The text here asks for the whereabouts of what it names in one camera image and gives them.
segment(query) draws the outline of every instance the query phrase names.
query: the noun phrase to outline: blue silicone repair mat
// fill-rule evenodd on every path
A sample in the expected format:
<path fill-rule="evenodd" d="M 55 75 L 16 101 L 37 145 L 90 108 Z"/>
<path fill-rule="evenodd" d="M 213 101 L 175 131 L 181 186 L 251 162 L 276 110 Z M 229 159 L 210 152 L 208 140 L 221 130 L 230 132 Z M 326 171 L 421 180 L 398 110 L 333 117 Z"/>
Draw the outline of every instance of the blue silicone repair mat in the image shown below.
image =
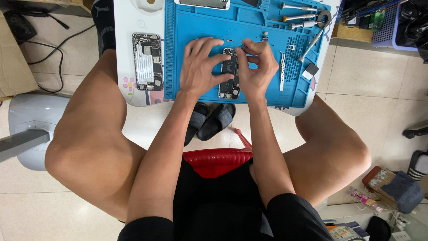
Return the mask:
<path fill-rule="evenodd" d="M 266 91 L 268 105 L 289 106 L 303 108 L 306 103 L 311 80 L 302 76 L 309 63 L 316 64 L 322 39 L 314 46 L 306 56 L 302 64 L 297 58 L 306 50 L 309 42 L 321 29 L 318 26 L 311 28 L 295 28 L 287 30 L 289 23 L 300 23 L 309 19 L 297 19 L 282 23 L 274 19 L 281 16 L 298 16 L 312 12 L 299 9 L 280 10 L 280 0 L 260 0 L 259 8 L 253 7 L 241 0 L 231 0 L 229 10 L 218 10 L 194 6 L 176 5 L 174 0 L 166 0 L 165 11 L 165 98 L 175 99 L 180 88 L 180 70 L 183 64 L 185 45 L 196 38 L 211 36 L 224 40 L 222 46 L 214 47 L 210 56 L 222 53 L 224 48 L 235 48 L 241 45 L 241 41 L 250 38 L 260 42 L 264 32 L 267 32 L 268 43 L 272 48 L 277 62 L 281 60 L 280 51 L 285 52 L 285 78 L 284 90 L 279 90 L 280 70 L 277 71 Z M 310 0 L 288 0 L 288 5 L 309 6 L 317 9 L 327 9 L 330 6 Z M 213 69 L 213 74 L 218 75 L 221 64 Z M 199 100 L 206 102 L 246 103 L 244 94 L 240 93 L 238 99 L 224 99 L 218 97 L 219 86 L 214 86 Z"/>

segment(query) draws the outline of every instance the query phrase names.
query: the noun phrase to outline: red plastic stool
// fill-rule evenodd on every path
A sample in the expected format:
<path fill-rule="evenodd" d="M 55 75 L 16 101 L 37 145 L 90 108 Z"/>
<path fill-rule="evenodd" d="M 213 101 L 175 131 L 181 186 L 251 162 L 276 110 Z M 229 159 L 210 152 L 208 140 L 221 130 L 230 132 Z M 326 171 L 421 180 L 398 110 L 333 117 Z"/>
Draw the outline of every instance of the red plastic stool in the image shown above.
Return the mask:
<path fill-rule="evenodd" d="M 184 159 L 203 178 L 216 178 L 241 166 L 253 157 L 253 147 L 245 139 L 239 129 L 235 129 L 244 149 L 219 148 L 188 151 L 183 153 Z"/>

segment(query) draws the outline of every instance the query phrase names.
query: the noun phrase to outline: hand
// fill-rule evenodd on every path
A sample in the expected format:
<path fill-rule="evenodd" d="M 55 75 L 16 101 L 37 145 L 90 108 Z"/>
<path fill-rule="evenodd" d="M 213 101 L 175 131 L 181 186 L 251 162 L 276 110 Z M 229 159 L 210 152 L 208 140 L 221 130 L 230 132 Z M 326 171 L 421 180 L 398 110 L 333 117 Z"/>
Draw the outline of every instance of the hand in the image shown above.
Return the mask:
<path fill-rule="evenodd" d="M 239 87 L 248 102 L 264 99 L 268 85 L 278 70 L 278 63 L 267 42 L 256 43 L 244 39 L 242 43 L 247 46 L 245 52 L 240 47 L 235 49 L 239 61 Z M 255 63 L 258 68 L 250 69 L 248 62 Z"/>
<path fill-rule="evenodd" d="M 223 45 L 224 41 L 205 37 L 190 41 L 184 48 L 184 60 L 180 73 L 180 91 L 196 96 L 198 99 L 213 86 L 233 79 L 232 74 L 212 75 L 218 63 L 229 60 L 230 55 L 217 54 L 208 58 L 211 49 Z"/>

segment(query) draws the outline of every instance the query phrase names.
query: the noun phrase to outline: white desk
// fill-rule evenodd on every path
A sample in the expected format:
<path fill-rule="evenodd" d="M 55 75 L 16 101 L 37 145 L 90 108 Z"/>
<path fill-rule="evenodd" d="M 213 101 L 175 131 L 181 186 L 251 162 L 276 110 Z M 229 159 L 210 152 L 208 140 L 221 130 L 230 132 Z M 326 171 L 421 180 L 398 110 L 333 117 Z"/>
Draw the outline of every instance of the white desk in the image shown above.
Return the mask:
<path fill-rule="evenodd" d="M 325 34 L 323 36 L 324 39 L 317 63 L 317 66 L 321 70 L 324 64 L 325 55 L 327 53 L 327 48 L 329 46 L 334 22 L 336 21 L 336 16 L 341 0 L 318 1 L 331 6 L 331 14 L 333 18 L 330 26 L 326 27 Z M 171 101 L 163 97 L 163 91 L 146 92 L 138 90 L 135 87 L 134 51 L 131 40 L 133 33 L 157 34 L 162 39 L 162 49 L 164 49 L 164 5 L 164 0 L 155 0 L 155 3 L 152 5 L 148 4 L 146 0 L 114 0 L 118 85 L 126 102 L 133 106 L 144 107 Z M 321 71 L 318 71 L 318 73 L 312 79 L 308 99 L 306 100 L 306 106 L 304 108 L 285 108 L 278 106 L 270 107 L 277 110 L 280 109 L 280 111 L 294 116 L 299 116 L 312 104 L 320 76 Z"/>

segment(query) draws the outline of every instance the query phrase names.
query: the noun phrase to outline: black sock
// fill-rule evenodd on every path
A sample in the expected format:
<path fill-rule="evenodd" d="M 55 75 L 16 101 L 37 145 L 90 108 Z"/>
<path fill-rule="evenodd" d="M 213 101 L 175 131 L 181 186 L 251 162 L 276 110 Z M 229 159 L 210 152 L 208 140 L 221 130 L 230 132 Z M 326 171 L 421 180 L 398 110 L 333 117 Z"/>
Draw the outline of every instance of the black sock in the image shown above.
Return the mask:
<path fill-rule="evenodd" d="M 102 38 L 102 52 L 106 49 L 116 49 L 113 0 L 95 0 L 92 5 L 92 18 Z"/>

